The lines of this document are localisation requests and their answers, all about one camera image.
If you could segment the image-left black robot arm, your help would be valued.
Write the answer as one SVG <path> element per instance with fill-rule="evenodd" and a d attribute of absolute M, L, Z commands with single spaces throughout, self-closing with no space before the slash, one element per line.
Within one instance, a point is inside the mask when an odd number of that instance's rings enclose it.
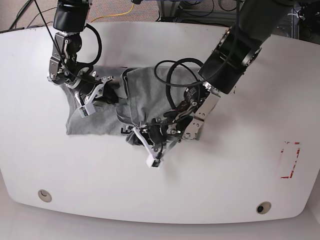
<path fill-rule="evenodd" d="M 109 85 L 106 77 L 98 78 L 94 71 L 103 45 L 98 31 L 87 23 L 92 1 L 59 0 L 54 15 L 53 28 L 57 30 L 53 40 L 52 56 L 49 62 L 48 80 L 55 85 L 65 85 L 73 93 L 81 107 L 94 102 L 116 104 L 119 97 Z M 81 32 L 91 30 L 97 39 L 97 55 L 91 62 L 80 62 L 77 54 L 83 42 Z"/>

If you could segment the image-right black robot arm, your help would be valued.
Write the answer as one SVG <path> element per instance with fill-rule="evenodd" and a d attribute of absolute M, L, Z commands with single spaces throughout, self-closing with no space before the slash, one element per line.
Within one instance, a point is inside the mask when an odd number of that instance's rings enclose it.
<path fill-rule="evenodd" d="M 259 55 L 262 44 L 296 4 L 295 0 L 237 1 L 235 24 L 224 33 L 205 62 L 183 58 L 169 68 L 162 83 L 171 111 L 162 120 L 141 122 L 132 129 L 127 141 L 144 146 L 159 163 L 177 142 L 197 140 L 220 95 L 232 90 Z M 184 86 L 184 99 L 175 105 L 171 96 L 171 88 L 175 86 L 172 76 L 178 66 L 186 63 L 198 65 L 198 75 L 194 83 Z"/>

